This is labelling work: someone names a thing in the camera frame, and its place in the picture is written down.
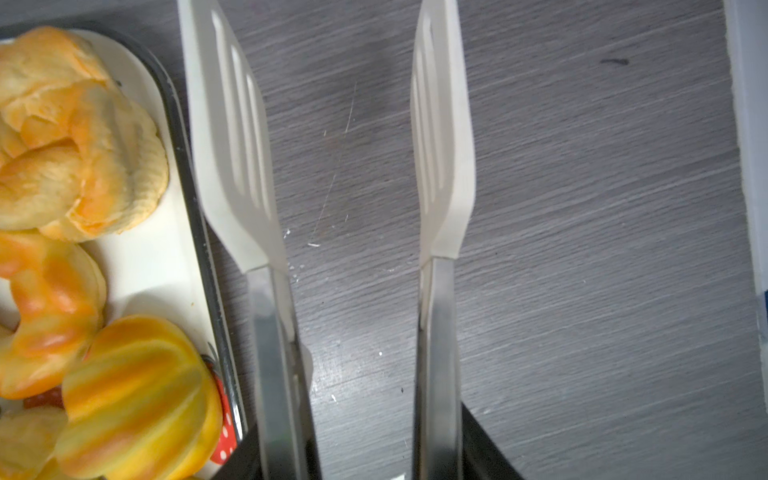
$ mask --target tabletop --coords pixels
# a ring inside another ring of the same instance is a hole
[[[0,5],[5,25],[89,18],[134,36],[185,102],[175,2]],[[455,279],[465,403],[531,480],[765,478],[722,3],[459,8],[478,169]],[[415,372],[419,2],[223,10],[265,97],[325,477],[396,478]],[[243,278],[216,241],[214,255],[240,318]]]

